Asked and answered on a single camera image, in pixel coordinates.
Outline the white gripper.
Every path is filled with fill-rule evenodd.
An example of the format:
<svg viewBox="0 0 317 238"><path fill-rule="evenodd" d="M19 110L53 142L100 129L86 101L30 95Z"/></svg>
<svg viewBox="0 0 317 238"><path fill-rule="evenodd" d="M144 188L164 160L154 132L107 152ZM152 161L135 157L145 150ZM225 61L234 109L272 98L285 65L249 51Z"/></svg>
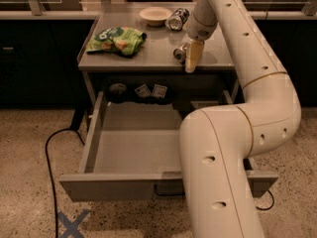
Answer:
<svg viewBox="0 0 317 238"><path fill-rule="evenodd" d="M190 40L186 45L185 71L193 73L202 56L204 42L208 40L217 28L217 18L214 15L189 17L186 32Z"/></svg>

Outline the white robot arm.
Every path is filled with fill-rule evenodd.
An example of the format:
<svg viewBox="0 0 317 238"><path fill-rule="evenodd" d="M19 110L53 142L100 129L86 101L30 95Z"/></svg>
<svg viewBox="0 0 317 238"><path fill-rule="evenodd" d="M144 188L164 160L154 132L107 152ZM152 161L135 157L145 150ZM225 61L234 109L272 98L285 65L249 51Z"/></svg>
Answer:
<svg viewBox="0 0 317 238"><path fill-rule="evenodd" d="M179 154L194 238L264 238L244 160L285 144L301 107L286 69L242 0L198 0L187 33L222 31L243 90L241 104L201 108L182 121Z"/></svg>

